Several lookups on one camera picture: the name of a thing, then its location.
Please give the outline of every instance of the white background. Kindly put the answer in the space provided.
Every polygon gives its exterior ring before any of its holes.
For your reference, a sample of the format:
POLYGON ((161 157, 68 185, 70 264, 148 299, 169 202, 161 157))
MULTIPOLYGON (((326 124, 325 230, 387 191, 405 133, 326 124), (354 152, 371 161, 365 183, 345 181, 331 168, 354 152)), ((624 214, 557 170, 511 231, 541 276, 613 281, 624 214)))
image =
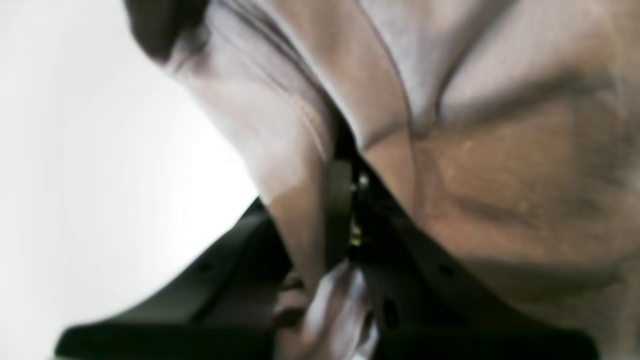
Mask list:
POLYGON ((144 299, 254 197, 121 0, 0 1, 0 360, 144 299))

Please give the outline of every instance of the white wall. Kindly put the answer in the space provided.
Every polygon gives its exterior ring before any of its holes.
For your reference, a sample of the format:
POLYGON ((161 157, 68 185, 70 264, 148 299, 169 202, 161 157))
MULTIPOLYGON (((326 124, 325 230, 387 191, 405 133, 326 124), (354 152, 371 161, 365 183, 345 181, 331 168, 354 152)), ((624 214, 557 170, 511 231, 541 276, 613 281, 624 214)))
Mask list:
POLYGON ((0 360, 150 295, 254 197, 121 0, 0 1, 0 360))

